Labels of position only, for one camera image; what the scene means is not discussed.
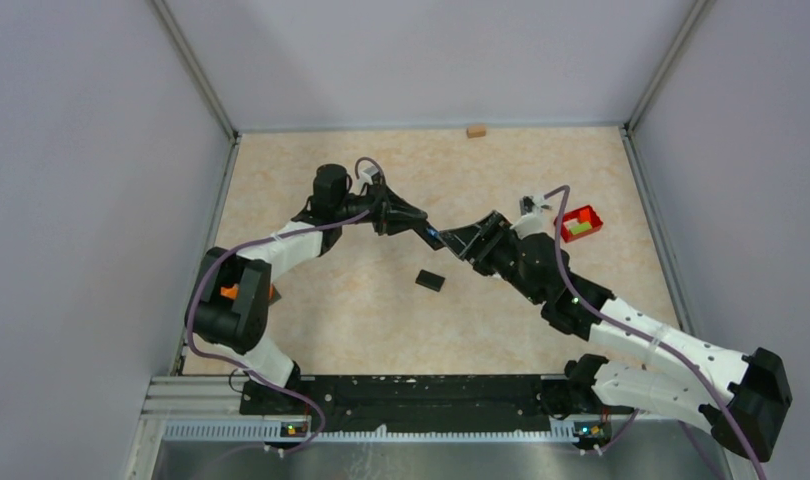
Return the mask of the black remote control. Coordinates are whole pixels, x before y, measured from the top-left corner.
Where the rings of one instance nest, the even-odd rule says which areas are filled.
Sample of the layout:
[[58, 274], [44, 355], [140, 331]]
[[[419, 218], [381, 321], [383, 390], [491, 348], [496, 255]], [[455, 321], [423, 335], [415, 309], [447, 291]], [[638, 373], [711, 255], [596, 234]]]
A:
[[427, 229], [434, 229], [432, 226], [420, 226], [414, 229], [419, 238], [433, 251], [438, 251], [445, 248], [445, 244], [439, 238], [433, 238]]

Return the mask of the black battery cover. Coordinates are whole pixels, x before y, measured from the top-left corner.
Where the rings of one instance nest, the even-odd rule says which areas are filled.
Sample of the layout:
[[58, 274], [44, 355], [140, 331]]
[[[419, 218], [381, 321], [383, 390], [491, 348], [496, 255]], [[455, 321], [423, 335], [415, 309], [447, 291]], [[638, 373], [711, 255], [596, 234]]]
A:
[[434, 292], [440, 292], [445, 281], [445, 277], [427, 270], [420, 270], [415, 279], [417, 285]]

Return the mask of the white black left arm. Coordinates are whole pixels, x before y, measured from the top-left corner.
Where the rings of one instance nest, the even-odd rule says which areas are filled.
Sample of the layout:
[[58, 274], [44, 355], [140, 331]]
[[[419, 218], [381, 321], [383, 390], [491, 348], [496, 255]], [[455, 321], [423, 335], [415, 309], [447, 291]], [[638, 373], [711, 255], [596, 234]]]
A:
[[317, 168], [312, 193], [298, 214], [270, 236], [232, 249], [214, 247], [203, 257], [186, 311], [188, 341], [214, 346], [222, 360], [265, 385], [264, 401], [278, 413], [300, 404], [298, 364], [266, 332], [274, 280], [294, 267], [325, 255], [346, 225], [368, 223], [379, 236], [413, 231], [431, 248], [442, 244], [426, 212], [387, 184], [378, 164], [348, 172], [338, 164]]

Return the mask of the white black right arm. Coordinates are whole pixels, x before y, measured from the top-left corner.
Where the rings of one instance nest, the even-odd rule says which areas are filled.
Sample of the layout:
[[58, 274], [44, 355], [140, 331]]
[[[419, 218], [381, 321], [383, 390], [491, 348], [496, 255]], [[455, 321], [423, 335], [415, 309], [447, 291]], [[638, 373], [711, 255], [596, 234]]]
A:
[[586, 355], [570, 364], [567, 397], [575, 409], [646, 410], [694, 426], [743, 458], [770, 460], [792, 404], [779, 355], [727, 349], [632, 307], [571, 272], [568, 253], [534, 215], [512, 223], [493, 211], [436, 236], [475, 272], [508, 282], [540, 307], [555, 330], [641, 361], [635, 369]]

